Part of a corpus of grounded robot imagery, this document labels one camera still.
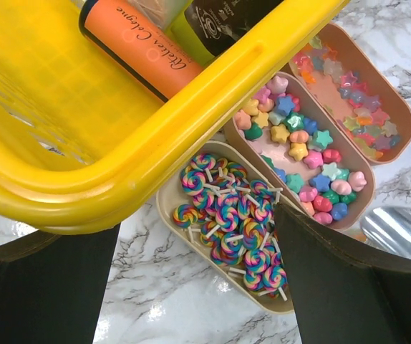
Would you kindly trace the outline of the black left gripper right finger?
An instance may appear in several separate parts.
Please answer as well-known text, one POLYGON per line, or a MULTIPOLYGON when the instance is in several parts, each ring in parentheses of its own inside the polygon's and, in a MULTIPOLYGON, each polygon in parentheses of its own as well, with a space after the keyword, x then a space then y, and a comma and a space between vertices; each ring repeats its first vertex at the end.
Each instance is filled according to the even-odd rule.
POLYGON ((411 259, 286 202, 275 207, 275 225, 303 343, 411 343, 411 259))

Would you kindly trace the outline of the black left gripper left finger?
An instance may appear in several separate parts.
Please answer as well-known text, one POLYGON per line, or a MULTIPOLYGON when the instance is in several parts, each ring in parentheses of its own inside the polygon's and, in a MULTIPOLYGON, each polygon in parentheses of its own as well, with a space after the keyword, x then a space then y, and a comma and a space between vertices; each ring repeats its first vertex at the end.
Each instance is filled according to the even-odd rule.
POLYGON ((0 245, 0 343, 92 343, 119 231, 0 245))

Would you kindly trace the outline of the silver metal scoop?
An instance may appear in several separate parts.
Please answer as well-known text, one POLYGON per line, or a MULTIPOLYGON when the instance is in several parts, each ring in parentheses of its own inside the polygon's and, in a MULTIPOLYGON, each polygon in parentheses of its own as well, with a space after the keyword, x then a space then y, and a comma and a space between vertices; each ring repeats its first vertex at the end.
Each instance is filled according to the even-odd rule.
POLYGON ((369 211, 359 224, 370 246, 411 259, 411 208, 377 207, 369 211))

